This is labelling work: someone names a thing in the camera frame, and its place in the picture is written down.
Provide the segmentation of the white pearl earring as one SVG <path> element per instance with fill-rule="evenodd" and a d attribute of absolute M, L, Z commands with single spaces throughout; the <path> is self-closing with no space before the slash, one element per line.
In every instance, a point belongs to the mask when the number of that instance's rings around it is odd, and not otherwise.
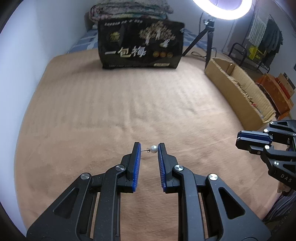
<path fill-rule="evenodd" d="M 147 152 L 147 153 L 157 153 L 158 147 L 156 145 L 152 145 L 151 147 L 147 148 L 146 150 L 141 150 L 141 152 Z"/>

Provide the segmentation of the brown cardboard box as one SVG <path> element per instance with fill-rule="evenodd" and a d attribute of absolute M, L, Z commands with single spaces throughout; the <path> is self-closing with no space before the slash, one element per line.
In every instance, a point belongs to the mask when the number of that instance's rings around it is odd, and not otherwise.
<path fill-rule="evenodd" d="M 223 94 L 245 130 L 256 131 L 275 120 L 271 102 L 237 64 L 212 58 L 205 74 Z"/>

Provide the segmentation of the orange red boxes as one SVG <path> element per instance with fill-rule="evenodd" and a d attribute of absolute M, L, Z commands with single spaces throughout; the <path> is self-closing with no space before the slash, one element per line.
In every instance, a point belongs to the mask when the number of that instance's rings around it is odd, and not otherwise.
<path fill-rule="evenodd" d="M 282 84 L 278 79 L 270 74 L 265 73 L 255 82 L 269 99 L 273 108 L 275 109 L 275 116 L 277 120 L 283 120 L 290 115 L 294 104 L 290 98 L 287 97 L 287 91 L 283 90 Z"/>

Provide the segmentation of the hanging dark clothes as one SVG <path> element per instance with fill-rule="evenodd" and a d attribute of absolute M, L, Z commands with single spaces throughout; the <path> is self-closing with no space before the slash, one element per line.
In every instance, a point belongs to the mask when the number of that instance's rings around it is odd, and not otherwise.
<path fill-rule="evenodd" d="M 269 19 L 260 43 L 265 53 L 264 57 L 267 58 L 279 53 L 282 44 L 283 36 L 281 30 L 273 19 Z"/>

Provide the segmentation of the black snack bag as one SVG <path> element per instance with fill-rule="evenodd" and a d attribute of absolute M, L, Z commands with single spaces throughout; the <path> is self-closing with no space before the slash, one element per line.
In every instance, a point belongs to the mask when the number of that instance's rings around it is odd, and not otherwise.
<path fill-rule="evenodd" d="M 98 52 L 104 69 L 176 69 L 183 51 L 184 23 L 126 18 L 98 23 Z"/>

